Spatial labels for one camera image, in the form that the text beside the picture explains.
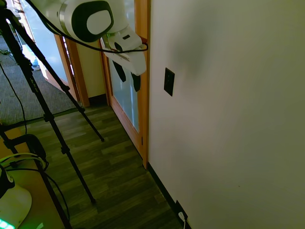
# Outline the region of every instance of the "power cord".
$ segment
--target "power cord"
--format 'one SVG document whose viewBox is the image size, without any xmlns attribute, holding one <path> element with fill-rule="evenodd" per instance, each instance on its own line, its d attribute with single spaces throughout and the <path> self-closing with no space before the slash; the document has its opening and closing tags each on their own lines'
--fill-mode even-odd
<svg viewBox="0 0 305 229">
<path fill-rule="evenodd" d="M 21 102 L 21 100 L 19 99 L 17 93 L 15 92 L 15 89 L 14 89 L 13 85 L 11 85 L 10 79 L 9 79 L 8 76 L 6 75 L 4 69 L 3 69 L 2 65 L 1 65 L 1 62 L 0 62 L 0 67 L 1 67 L 1 69 L 2 69 L 2 72 L 3 72 L 4 76 L 5 76 L 5 78 L 6 78 L 7 81 L 9 82 L 11 89 L 13 90 L 13 92 L 14 92 L 16 98 L 18 99 L 18 101 L 19 101 L 19 103 L 20 103 L 20 106 L 21 106 L 21 109 L 22 109 L 22 114 L 23 114 L 24 125 L 25 125 L 25 134 L 27 134 L 27 132 L 28 132 L 28 129 L 27 129 L 27 120 L 25 119 L 25 113 L 24 113 L 24 108 L 23 108 L 22 102 Z"/>
<path fill-rule="evenodd" d="M 40 173 L 39 170 L 37 170 L 37 169 L 32 169 L 32 168 L 14 168 L 14 169 L 8 169 L 7 172 L 10 172 L 10 171 L 18 171 L 18 170 L 28 170 L 28 171 L 35 171 L 35 172 L 39 172 L 39 173 Z M 59 193 L 60 193 L 60 195 L 61 195 L 61 197 L 62 197 L 62 199 L 63 199 L 63 202 L 64 202 L 64 204 L 65 204 L 65 206 L 66 206 L 66 209 L 67 209 L 67 218 L 68 218 L 68 221 L 70 221 L 69 208 L 68 208 L 68 205 L 67 205 L 65 196 L 63 195 L 61 189 L 59 188 L 59 186 L 58 186 L 58 184 L 55 182 L 55 180 L 53 180 L 53 179 L 52 179 L 48 174 L 46 174 L 45 172 L 44 172 L 44 174 L 47 176 L 47 178 L 48 178 L 49 180 L 51 180 L 51 181 L 53 182 L 53 184 L 54 184 L 54 185 L 56 186 L 56 188 L 58 189 L 58 191 L 59 191 Z"/>
<path fill-rule="evenodd" d="M 185 229 L 186 220 L 185 220 L 185 217 L 184 217 L 183 212 L 179 212 L 179 213 L 178 213 L 178 216 L 179 216 L 179 218 L 184 222 L 184 227 L 183 227 L 183 229 Z"/>
<path fill-rule="evenodd" d="M 87 45 L 83 42 L 80 42 L 76 39 L 74 39 L 73 37 L 71 36 L 68 36 L 66 34 L 64 34 L 63 32 L 61 32 L 54 24 L 52 24 L 52 22 L 49 21 L 49 19 L 47 19 L 40 11 L 39 9 L 31 2 L 31 0 L 26 0 L 29 5 L 36 11 L 36 13 L 38 14 L 38 16 L 40 17 L 40 19 L 42 20 L 42 22 L 46 25 L 49 25 L 52 27 L 53 30 L 55 30 L 59 35 L 65 37 L 65 38 L 68 38 L 78 44 L 81 44 L 87 48 L 90 48 L 90 49 L 93 49 L 93 50 L 96 50 L 96 51 L 100 51 L 100 52 L 108 52 L 108 53 L 115 53 L 115 54 L 121 54 L 121 53 L 128 53 L 128 52 L 143 52 L 143 51 L 147 51 L 148 50 L 148 44 L 147 43 L 144 43 L 144 45 L 146 46 L 145 49 L 140 49 L 140 50 L 126 50 L 126 51 L 110 51 L 110 50 L 105 50 L 105 49 L 99 49 L 99 48 L 95 48 L 91 45 Z"/>
<path fill-rule="evenodd" d="M 23 155 L 30 155 L 32 157 L 26 157 L 26 158 L 22 158 L 22 159 L 15 158 L 14 160 L 11 160 L 11 161 L 5 163 L 5 161 L 7 161 L 8 159 L 10 159 L 12 157 L 23 156 Z M 41 166 L 44 171 L 47 169 L 47 166 L 49 165 L 49 163 L 47 161 L 44 161 L 41 157 L 37 156 L 36 154 L 32 154 L 32 153 L 18 153 L 18 154 L 12 154 L 12 155 L 6 156 L 6 157 L 0 159 L 0 165 L 2 165 L 2 166 L 7 165 L 7 164 L 11 165 L 11 163 L 18 163 L 18 162 L 24 161 L 24 160 L 38 160 L 41 163 Z"/>
<path fill-rule="evenodd" d="M 10 52 L 9 50 L 5 51 L 5 50 L 0 49 L 0 54 L 2 54 L 2 55 L 4 55 L 4 56 L 10 57 L 11 60 L 14 61 L 14 62 L 17 64 L 17 62 L 10 56 L 10 53 L 11 53 L 11 52 Z"/>
</svg>

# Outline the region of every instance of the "door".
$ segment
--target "door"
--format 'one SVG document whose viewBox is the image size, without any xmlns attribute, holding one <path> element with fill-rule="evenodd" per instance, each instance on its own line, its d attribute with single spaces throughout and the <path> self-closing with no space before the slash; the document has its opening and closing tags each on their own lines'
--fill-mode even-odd
<svg viewBox="0 0 305 229">
<path fill-rule="evenodd" d="M 124 0 L 129 26 L 142 38 L 149 38 L 149 0 Z M 113 61 L 102 56 L 108 104 L 113 108 L 133 144 L 139 151 L 146 168 L 148 158 L 148 101 L 149 52 L 145 52 L 147 71 L 141 75 L 141 89 L 136 92 L 130 71 L 124 69 L 122 82 Z"/>
<path fill-rule="evenodd" d="M 70 93 L 74 99 L 79 100 L 72 66 L 69 62 L 63 38 L 50 32 L 42 23 L 35 10 L 25 0 L 14 0 L 13 2 L 14 6 L 20 10 L 21 23 L 26 29 L 27 34 L 36 43 L 61 81 L 70 87 Z M 31 52 L 26 44 L 23 44 L 23 50 Z M 44 65 L 39 60 L 38 63 L 46 81 L 61 90 Z"/>
</svg>

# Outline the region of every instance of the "green light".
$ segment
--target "green light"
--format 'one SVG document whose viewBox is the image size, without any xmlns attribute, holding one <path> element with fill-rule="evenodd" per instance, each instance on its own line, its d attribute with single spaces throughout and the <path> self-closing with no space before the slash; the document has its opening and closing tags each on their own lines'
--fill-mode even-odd
<svg viewBox="0 0 305 229">
<path fill-rule="evenodd" d="M 15 227 L 0 219 L 0 229 L 15 229 Z"/>
</svg>

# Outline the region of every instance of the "tripod leg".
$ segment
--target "tripod leg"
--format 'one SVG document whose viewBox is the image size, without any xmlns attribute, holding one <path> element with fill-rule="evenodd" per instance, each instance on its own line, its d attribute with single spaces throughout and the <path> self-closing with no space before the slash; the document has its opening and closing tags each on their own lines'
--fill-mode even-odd
<svg viewBox="0 0 305 229">
<path fill-rule="evenodd" d="M 24 28 L 19 24 L 18 21 L 15 21 L 13 18 L 13 15 L 10 15 L 9 20 L 11 21 L 13 27 L 18 32 L 18 34 L 23 38 L 23 40 L 27 43 L 29 48 L 33 51 L 33 53 L 38 57 L 38 59 L 43 63 L 43 65 L 48 69 L 48 71 L 51 73 L 54 80 L 58 83 L 58 85 L 61 87 L 61 89 L 67 94 L 68 98 L 74 103 L 78 111 L 82 114 L 82 116 L 86 119 L 86 121 L 89 123 L 91 128 L 94 130 L 94 132 L 97 134 L 97 136 L 101 139 L 102 142 L 104 142 L 104 138 L 101 136 L 101 134 L 98 132 L 98 130 L 95 128 L 95 126 L 92 124 L 90 119 L 85 114 L 85 109 L 81 108 L 80 105 L 75 101 L 73 96 L 70 94 L 69 90 L 70 88 L 63 84 L 63 82 L 60 80 L 56 72 L 52 69 L 50 64 L 45 59 L 42 52 L 39 50 L 39 48 L 36 46 L 36 44 L 32 41 L 32 39 L 28 36 Z"/>
<path fill-rule="evenodd" d="M 71 153 L 70 153 L 70 149 L 68 148 L 65 140 L 63 139 L 62 135 L 61 135 L 61 132 L 58 128 L 58 126 L 56 125 L 56 122 L 54 120 L 54 116 L 53 114 L 51 113 L 51 111 L 49 110 L 48 108 L 48 105 L 47 103 L 45 102 L 42 94 L 41 94 L 41 91 L 39 90 L 36 82 L 35 82 L 35 79 L 33 77 L 33 74 L 32 74 L 32 68 L 31 68 L 31 63 L 30 61 L 24 57 L 24 55 L 22 54 L 22 51 L 17 43 L 17 41 L 15 40 L 14 38 L 14 35 L 13 33 L 11 32 L 10 30 L 10 26 L 9 24 L 6 22 L 6 18 L 2 15 L 0 15 L 0 30 L 2 32 L 2 36 L 6 42 L 6 44 L 8 45 L 11 53 L 13 54 L 16 62 L 19 64 L 31 90 L 35 93 L 45 115 L 44 115 L 44 119 L 46 122 L 50 122 L 52 128 L 54 129 L 54 132 L 61 144 L 61 151 L 63 154 L 67 154 L 77 176 L 79 177 L 82 185 L 84 186 L 90 200 L 92 203 L 95 203 L 95 199 L 93 198 L 84 178 L 82 177 L 81 175 L 81 172 L 79 171 Z"/>
</svg>

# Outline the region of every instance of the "white cable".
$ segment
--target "white cable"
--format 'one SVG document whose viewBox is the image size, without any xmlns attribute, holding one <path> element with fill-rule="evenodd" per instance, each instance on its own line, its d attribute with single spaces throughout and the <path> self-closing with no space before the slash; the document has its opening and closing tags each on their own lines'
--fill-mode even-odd
<svg viewBox="0 0 305 229">
<path fill-rule="evenodd" d="M 14 156 L 21 156 L 21 155 L 30 155 L 30 156 L 34 156 L 34 157 L 16 158 L 16 160 L 9 161 L 8 164 L 11 163 L 11 162 L 20 161 L 20 160 L 23 160 L 23 159 L 26 159 L 26 160 L 28 160 L 28 159 L 37 159 L 37 160 L 39 160 L 41 162 L 41 166 L 43 167 L 43 169 L 45 169 L 46 164 L 42 160 L 42 158 L 38 157 L 36 154 L 32 154 L 32 153 L 18 153 L 18 154 L 13 154 L 13 155 L 6 156 L 6 157 L 0 159 L 0 164 L 2 165 L 2 162 L 4 160 L 6 160 L 6 159 L 9 159 L 9 158 L 14 157 Z"/>
<path fill-rule="evenodd" d="M 21 156 L 21 155 L 37 156 L 36 154 L 32 154 L 32 153 L 18 153 L 18 154 L 12 154 L 12 155 L 6 156 L 6 157 L 4 157 L 4 158 L 1 158 L 1 159 L 0 159 L 0 163 L 1 163 L 2 161 L 6 160 L 6 159 L 9 159 L 9 158 L 13 157 L 13 156 Z"/>
<path fill-rule="evenodd" d="M 184 222 L 184 227 L 183 227 L 183 229 L 185 229 L 186 221 L 185 221 L 183 212 L 179 212 L 179 213 L 178 213 L 178 216 L 179 216 L 179 218 Z"/>
<path fill-rule="evenodd" d="M 45 167 L 46 167 L 45 162 L 40 157 L 23 157 L 23 158 L 19 158 L 19 159 L 16 158 L 16 160 L 12 160 L 12 161 L 0 163 L 0 164 L 4 167 L 5 165 L 9 165 L 11 162 L 17 162 L 17 161 L 22 161 L 22 160 L 37 160 L 41 163 L 41 166 L 43 169 L 45 169 Z"/>
</svg>

